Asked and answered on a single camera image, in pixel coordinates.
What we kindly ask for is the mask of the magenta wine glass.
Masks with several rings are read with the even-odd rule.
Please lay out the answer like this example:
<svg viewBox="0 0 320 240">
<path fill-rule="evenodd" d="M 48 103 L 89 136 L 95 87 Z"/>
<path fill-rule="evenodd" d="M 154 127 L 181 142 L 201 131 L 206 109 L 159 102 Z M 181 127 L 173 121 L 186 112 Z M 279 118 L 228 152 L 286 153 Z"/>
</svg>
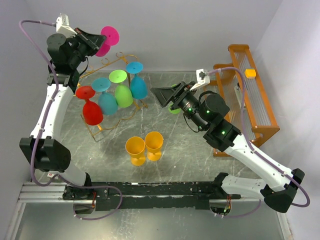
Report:
<svg viewBox="0 0 320 240">
<path fill-rule="evenodd" d="M 106 36 L 106 40 L 99 51 L 95 54 L 97 57 L 105 56 L 111 49 L 111 46 L 115 46 L 120 40 L 118 31 L 112 26 L 103 27 L 100 33 Z"/>
</svg>

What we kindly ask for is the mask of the green wine glass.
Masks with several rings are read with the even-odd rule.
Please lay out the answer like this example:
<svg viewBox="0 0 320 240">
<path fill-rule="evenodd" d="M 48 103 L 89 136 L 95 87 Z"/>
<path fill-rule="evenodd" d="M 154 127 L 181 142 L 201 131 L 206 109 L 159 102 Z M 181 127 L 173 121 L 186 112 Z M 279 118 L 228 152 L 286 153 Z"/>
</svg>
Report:
<svg viewBox="0 0 320 240">
<path fill-rule="evenodd" d="M 114 96 L 118 106 L 121 108 L 129 107 L 134 101 L 130 88 L 124 85 L 127 76 L 127 73 L 122 69 L 114 70 L 109 74 L 109 80 L 117 84 Z"/>
<path fill-rule="evenodd" d="M 174 115 L 177 115 L 181 112 L 181 109 L 180 108 L 177 108 L 177 109 L 171 109 L 172 107 L 172 103 L 168 106 L 168 111 L 171 113 L 171 114 L 174 114 Z"/>
</svg>

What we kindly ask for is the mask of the dark blue wine glass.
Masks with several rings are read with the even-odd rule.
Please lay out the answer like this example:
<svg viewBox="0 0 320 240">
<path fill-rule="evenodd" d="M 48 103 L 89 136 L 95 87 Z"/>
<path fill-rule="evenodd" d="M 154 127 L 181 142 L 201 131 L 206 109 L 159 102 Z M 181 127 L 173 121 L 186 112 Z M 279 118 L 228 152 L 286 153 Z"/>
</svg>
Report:
<svg viewBox="0 0 320 240">
<path fill-rule="evenodd" d="M 144 80 L 138 76 L 143 70 L 144 66 L 138 61 L 133 61 L 126 66 L 126 71 L 129 74 L 133 74 L 133 78 L 130 82 L 130 91 L 134 99 L 142 100 L 148 95 L 148 88 Z"/>
</svg>

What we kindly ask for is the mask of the light blue wine glass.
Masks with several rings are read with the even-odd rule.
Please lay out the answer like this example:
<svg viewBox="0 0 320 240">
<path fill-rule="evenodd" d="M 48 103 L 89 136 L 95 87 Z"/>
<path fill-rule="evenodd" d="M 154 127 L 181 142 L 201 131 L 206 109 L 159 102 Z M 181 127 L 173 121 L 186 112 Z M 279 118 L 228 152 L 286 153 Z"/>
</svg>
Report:
<svg viewBox="0 0 320 240">
<path fill-rule="evenodd" d="M 99 92 L 98 105 L 100 106 L 102 113 L 106 116 L 113 115 L 118 110 L 118 104 L 116 98 L 107 90 L 111 86 L 111 81 L 106 77 L 100 77 L 95 79 L 91 87 L 94 91 Z"/>
</svg>

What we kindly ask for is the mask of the red wine glass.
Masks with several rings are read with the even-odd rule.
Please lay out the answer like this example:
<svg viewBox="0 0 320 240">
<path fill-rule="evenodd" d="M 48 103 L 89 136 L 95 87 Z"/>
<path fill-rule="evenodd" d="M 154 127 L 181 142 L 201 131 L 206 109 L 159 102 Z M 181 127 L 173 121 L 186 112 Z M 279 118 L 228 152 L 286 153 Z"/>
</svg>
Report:
<svg viewBox="0 0 320 240">
<path fill-rule="evenodd" d="M 77 98 L 85 101 L 82 108 L 82 115 L 84 121 L 90 126 L 99 125 L 104 119 L 100 106 L 94 101 L 91 101 L 91 98 L 93 98 L 95 94 L 96 91 L 89 85 L 81 86 L 75 92 Z"/>
</svg>

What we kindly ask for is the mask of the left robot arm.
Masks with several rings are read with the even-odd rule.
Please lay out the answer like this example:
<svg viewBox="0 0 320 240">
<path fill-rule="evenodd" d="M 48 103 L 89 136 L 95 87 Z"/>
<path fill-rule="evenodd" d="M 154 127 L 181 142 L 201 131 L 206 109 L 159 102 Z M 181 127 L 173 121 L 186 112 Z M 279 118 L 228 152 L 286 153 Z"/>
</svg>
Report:
<svg viewBox="0 0 320 240">
<path fill-rule="evenodd" d="M 106 36 L 90 34 L 75 28 L 72 33 L 57 31 L 47 38 L 47 57 L 35 48 L 46 61 L 46 98 L 41 114 L 29 137 L 20 139 L 19 147 L 30 165 L 34 183 L 41 186 L 35 171 L 49 172 L 69 185 L 76 186 L 81 199 L 89 199 L 94 192 L 90 175 L 71 161 L 71 152 L 61 143 L 62 123 L 67 107 L 76 91 L 80 74 L 77 70 L 87 57 L 95 55 L 106 41 Z"/>
</svg>

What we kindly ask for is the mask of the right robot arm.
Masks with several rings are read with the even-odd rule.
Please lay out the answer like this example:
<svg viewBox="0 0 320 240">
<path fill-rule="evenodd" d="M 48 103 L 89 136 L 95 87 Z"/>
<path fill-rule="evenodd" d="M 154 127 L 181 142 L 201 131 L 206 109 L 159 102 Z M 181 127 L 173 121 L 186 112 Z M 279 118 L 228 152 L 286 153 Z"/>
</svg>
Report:
<svg viewBox="0 0 320 240">
<path fill-rule="evenodd" d="M 213 195 L 227 200 L 233 196 L 252 197 L 286 213 L 294 204 L 305 173 L 281 165 L 246 140 L 244 133 L 225 119 L 230 109 L 218 93 L 207 90 L 195 97 L 192 86 L 182 81 L 173 87 L 152 87 L 150 91 L 161 107 L 171 103 L 172 109 L 181 109 L 184 118 L 191 120 L 198 132 L 204 132 L 203 138 L 212 148 L 237 159 L 259 176 L 250 179 L 219 173 L 213 181 Z"/>
</svg>

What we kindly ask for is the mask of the right orange wine glass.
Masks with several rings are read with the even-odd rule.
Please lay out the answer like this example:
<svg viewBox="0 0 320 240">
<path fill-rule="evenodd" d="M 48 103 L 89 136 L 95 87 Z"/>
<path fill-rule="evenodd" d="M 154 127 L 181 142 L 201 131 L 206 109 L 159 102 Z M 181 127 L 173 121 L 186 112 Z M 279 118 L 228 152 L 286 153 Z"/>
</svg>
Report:
<svg viewBox="0 0 320 240">
<path fill-rule="evenodd" d="M 161 149 L 164 143 L 162 134 L 158 131 L 149 132 L 144 139 L 145 147 L 147 150 L 147 158 L 150 161 L 158 161 L 161 156 Z"/>
</svg>

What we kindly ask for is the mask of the orange wine glass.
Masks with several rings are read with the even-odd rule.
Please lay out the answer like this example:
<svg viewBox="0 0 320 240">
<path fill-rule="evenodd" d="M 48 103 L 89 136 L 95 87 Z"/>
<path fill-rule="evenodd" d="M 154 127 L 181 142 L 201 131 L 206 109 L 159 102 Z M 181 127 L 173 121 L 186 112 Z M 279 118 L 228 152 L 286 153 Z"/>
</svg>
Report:
<svg viewBox="0 0 320 240">
<path fill-rule="evenodd" d="M 141 137 L 133 136 L 125 143 L 125 150 L 130 156 L 130 161 L 134 166 L 142 166 L 145 161 L 145 142 Z"/>
<path fill-rule="evenodd" d="M 144 139 L 145 147 L 147 150 L 147 158 L 150 161 L 158 161 L 161 156 L 161 149 L 164 143 L 162 134 L 158 131 L 149 132 Z"/>
</svg>

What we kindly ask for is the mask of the white item on rack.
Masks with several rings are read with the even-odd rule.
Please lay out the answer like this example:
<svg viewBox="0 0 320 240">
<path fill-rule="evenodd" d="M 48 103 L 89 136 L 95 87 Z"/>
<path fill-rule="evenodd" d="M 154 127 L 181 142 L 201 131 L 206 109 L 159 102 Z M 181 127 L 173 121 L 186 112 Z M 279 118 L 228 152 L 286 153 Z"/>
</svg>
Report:
<svg viewBox="0 0 320 240">
<path fill-rule="evenodd" d="M 242 93 L 242 90 L 241 90 L 241 87 L 240 87 L 239 83 L 237 83 L 237 85 L 234 87 L 234 92 L 235 92 L 236 99 L 238 101 L 239 107 L 241 108 L 242 107 L 243 93 Z"/>
</svg>

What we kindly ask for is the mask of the left orange wine glass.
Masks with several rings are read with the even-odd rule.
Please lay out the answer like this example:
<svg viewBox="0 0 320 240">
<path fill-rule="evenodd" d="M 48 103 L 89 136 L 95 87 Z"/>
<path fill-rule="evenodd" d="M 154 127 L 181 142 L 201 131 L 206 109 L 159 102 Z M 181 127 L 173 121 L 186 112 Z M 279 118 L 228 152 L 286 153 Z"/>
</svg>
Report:
<svg viewBox="0 0 320 240">
<path fill-rule="evenodd" d="M 130 156 L 130 161 L 134 166 L 142 166 L 145 161 L 145 142 L 141 137 L 133 136 L 125 143 L 125 150 Z"/>
</svg>

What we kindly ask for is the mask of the orange wooden tiered rack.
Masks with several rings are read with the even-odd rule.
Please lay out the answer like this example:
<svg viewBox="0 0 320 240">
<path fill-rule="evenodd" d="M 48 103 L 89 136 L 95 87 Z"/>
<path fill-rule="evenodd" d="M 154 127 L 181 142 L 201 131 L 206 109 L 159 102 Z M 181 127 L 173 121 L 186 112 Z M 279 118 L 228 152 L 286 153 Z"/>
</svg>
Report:
<svg viewBox="0 0 320 240">
<path fill-rule="evenodd" d="M 244 83 L 242 83 L 241 77 L 237 72 L 227 70 L 214 74 L 210 83 L 203 90 L 210 90 L 220 94 L 230 108 L 225 119 L 240 130 L 242 129 L 242 123 L 244 123 L 250 141 L 256 147 L 261 147 L 280 130 L 280 127 L 276 121 L 250 47 L 247 44 L 231 44 L 228 46 L 228 51 L 231 63 L 217 63 L 213 66 L 214 69 L 235 67 L 244 73 L 245 69 L 254 68 L 256 78 L 247 79 L 245 77 Z M 241 107 L 234 91 L 237 83 L 239 83 L 242 90 Z"/>
</svg>

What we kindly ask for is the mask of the yellow cube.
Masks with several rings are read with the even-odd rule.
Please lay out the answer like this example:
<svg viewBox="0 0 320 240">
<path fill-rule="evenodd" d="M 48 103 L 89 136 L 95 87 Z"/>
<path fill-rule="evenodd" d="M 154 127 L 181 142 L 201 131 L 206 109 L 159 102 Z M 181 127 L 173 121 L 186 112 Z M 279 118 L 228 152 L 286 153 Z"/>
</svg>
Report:
<svg viewBox="0 0 320 240">
<path fill-rule="evenodd" d="M 255 79 L 257 77 L 257 72 L 254 68 L 246 68 L 243 73 L 247 79 Z"/>
</svg>

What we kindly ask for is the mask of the white box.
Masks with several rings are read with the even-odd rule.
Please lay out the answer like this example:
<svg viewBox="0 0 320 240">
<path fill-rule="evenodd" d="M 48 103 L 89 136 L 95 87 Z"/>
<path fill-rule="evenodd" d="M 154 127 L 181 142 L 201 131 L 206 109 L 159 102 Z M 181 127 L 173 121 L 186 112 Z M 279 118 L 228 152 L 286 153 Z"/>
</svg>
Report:
<svg viewBox="0 0 320 240">
<path fill-rule="evenodd" d="M 54 178 L 54 176 L 55 176 L 55 174 L 52 174 L 52 173 L 50 173 L 50 172 L 47 174 L 47 177 L 48 177 L 48 178 Z"/>
</svg>

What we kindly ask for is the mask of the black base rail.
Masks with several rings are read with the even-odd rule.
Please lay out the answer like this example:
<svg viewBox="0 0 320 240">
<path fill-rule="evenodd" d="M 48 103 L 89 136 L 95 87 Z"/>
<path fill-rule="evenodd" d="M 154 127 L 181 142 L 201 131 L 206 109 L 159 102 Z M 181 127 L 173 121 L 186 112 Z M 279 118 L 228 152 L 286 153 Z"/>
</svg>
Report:
<svg viewBox="0 0 320 240">
<path fill-rule="evenodd" d="M 210 202 L 238 200 L 239 194 L 228 194 L 220 181 L 176 182 L 94 182 L 92 189 L 66 186 L 63 200 L 95 200 L 97 211 L 153 208 L 195 208 L 209 210 Z"/>
</svg>

